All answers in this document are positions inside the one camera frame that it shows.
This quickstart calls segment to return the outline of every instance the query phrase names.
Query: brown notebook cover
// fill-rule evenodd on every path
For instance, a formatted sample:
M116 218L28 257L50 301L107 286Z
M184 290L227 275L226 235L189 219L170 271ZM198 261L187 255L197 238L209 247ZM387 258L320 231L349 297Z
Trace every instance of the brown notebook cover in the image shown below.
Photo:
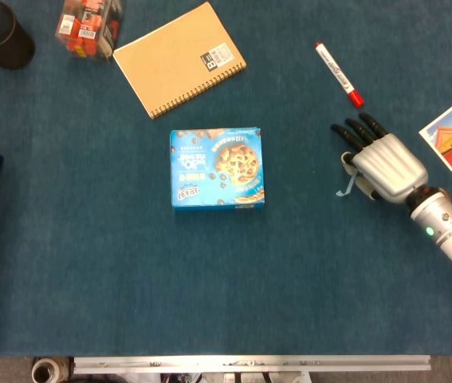
M151 118L246 67L209 2L116 49L114 58Z

